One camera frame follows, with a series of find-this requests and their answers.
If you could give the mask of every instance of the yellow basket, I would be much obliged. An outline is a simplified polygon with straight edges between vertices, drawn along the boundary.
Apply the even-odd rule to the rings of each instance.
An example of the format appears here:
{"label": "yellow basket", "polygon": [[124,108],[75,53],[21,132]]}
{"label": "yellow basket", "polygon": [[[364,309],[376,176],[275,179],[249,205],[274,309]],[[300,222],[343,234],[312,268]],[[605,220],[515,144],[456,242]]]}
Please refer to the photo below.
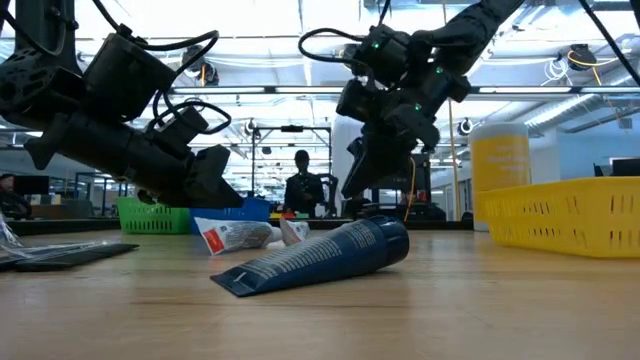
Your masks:
{"label": "yellow basket", "polygon": [[602,177],[478,194],[501,245],[592,257],[640,257],[640,177]]}

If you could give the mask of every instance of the table surface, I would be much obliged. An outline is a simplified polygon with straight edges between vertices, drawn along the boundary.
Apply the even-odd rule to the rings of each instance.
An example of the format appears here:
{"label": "table surface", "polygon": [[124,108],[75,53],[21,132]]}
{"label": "table surface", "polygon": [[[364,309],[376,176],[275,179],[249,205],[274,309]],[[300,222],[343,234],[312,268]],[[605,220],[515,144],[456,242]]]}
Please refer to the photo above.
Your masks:
{"label": "table surface", "polygon": [[197,237],[118,232],[133,253],[64,273],[0,274],[0,359],[639,359],[640,262],[411,232],[374,275],[237,299]]}

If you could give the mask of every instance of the desk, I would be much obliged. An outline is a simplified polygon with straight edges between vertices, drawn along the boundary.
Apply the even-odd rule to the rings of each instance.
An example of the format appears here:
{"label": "desk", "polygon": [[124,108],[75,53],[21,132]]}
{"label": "desk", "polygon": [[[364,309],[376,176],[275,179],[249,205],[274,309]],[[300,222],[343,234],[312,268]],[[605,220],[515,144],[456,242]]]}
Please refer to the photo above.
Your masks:
{"label": "desk", "polygon": [[67,273],[0,274],[0,359],[640,358],[640,262],[411,236],[386,271],[246,299],[209,275],[263,250],[209,258],[189,236],[34,237],[141,248]]}

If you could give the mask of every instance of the ceiling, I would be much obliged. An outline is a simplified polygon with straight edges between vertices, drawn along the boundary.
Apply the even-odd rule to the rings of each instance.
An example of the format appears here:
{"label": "ceiling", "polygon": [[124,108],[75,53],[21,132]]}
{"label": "ceiling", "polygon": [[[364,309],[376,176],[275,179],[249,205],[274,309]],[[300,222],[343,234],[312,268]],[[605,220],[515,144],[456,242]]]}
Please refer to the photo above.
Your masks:
{"label": "ceiling", "polygon": [[[440,1],[394,0],[392,11],[385,23],[396,30],[411,33],[418,29],[435,29],[443,25],[461,9],[474,1],[447,1],[443,8]],[[378,18],[375,0],[103,0],[111,15],[118,22],[132,28],[135,35],[146,38],[152,44],[175,42],[217,29],[221,39],[207,54],[220,76],[219,86],[341,86],[351,78],[348,69],[338,64],[318,63],[301,57],[297,50],[299,36],[319,27],[334,27],[352,34],[366,34]],[[626,1],[591,2],[596,14],[616,39],[626,56],[633,60],[640,53],[638,26]],[[80,28],[76,33],[76,50],[86,68],[98,52],[103,39],[111,28],[103,20],[91,0],[76,0],[76,18]],[[0,39],[0,58],[6,58],[13,50],[13,30],[5,26]],[[348,40],[335,36],[312,38],[305,47],[318,54],[336,54]],[[558,54],[565,56],[569,46],[586,43],[599,62],[611,60],[598,67],[604,85],[633,85],[620,78],[619,62],[614,60],[610,48],[590,19],[574,0],[527,1],[501,27],[493,43],[481,60],[470,71],[470,82],[478,86],[564,86],[567,84],[596,84],[590,71],[564,71],[566,60],[551,68]],[[181,51],[156,53],[169,66],[179,66]],[[198,87],[197,79],[181,76],[176,87]],[[174,95],[174,103],[190,96]],[[251,149],[249,137],[244,133],[245,124],[253,119],[258,126],[298,124],[305,126],[331,126],[335,118],[335,95],[200,95],[203,100],[220,106],[234,117],[227,130],[212,136],[199,136],[194,140],[196,148],[210,144],[239,144],[228,166],[227,177],[239,189],[248,189],[251,173]],[[587,104],[590,111],[581,113],[556,126],[566,129],[597,121],[597,117],[613,114],[608,103],[593,101]],[[635,98],[612,98],[615,107],[636,107]],[[441,128],[443,143],[451,141],[449,122],[456,124],[465,118],[476,124],[492,121],[531,121],[532,114],[541,106],[562,105],[567,99],[540,99],[532,96],[481,97],[461,104],[443,106],[437,114],[436,125]],[[205,110],[205,117],[218,123],[215,113]],[[147,110],[133,123],[144,127],[151,119]],[[329,150],[326,132],[271,133],[263,139],[270,145],[272,154],[261,150],[256,157],[264,162],[257,177],[259,185],[282,185],[283,178],[293,173],[289,165],[293,153],[301,147],[288,144],[304,144],[312,158],[312,171],[328,170]],[[456,137],[455,142],[465,142]],[[442,147],[438,157],[446,159],[450,154]]]}

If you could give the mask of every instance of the blue tube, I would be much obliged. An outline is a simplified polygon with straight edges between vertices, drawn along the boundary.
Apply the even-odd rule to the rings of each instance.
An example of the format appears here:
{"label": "blue tube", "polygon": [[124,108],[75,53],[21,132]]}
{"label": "blue tube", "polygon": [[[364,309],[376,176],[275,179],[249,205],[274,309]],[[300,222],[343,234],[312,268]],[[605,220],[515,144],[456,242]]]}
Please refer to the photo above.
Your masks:
{"label": "blue tube", "polygon": [[370,274],[403,260],[408,252],[404,225],[376,216],[250,260],[211,280],[245,297]]}

